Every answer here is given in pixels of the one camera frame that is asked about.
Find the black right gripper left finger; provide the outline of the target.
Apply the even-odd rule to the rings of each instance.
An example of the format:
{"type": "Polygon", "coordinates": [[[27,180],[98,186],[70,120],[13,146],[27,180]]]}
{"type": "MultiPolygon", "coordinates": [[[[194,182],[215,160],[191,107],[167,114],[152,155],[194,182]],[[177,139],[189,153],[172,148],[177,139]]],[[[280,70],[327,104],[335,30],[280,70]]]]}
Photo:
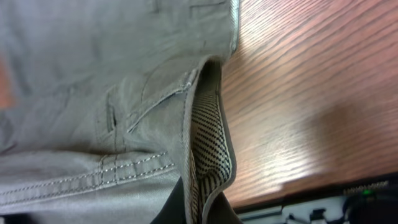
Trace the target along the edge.
{"type": "Polygon", "coordinates": [[[158,215],[150,224],[186,224],[182,178],[179,178],[173,191],[158,215]]]}

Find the grey shorts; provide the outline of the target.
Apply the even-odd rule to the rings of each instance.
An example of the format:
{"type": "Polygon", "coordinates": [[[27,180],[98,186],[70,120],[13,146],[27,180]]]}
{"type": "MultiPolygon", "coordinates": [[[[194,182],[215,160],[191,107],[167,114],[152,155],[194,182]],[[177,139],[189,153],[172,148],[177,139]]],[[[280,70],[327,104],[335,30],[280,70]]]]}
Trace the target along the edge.
{"type": "Polygon", "coordinates": [[[221,97],[238,0],[2,1],[2,223],[151,223],[236,177],[221,97]]]}

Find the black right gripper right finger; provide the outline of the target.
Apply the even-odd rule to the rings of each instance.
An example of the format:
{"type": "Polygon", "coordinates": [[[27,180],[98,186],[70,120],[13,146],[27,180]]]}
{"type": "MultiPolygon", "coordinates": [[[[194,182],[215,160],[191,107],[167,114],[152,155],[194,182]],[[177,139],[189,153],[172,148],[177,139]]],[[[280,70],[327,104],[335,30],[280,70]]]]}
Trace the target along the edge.
{"type": "Polygon", "coordinates": [[[207,224],[243,224],[231,208],[224,193],[220,193],[208,213],[207,224]]]}

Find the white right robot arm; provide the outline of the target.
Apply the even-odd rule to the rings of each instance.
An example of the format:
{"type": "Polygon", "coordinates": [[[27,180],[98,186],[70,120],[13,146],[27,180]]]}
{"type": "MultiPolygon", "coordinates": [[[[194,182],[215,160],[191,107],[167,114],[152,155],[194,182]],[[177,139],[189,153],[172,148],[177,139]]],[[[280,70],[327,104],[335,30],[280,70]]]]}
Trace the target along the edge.
{"type": "Polygon", "coordinates": [[[397,223],[397,174],[331,185],[233,210],[224,195],[207,223],[397,223]]]}

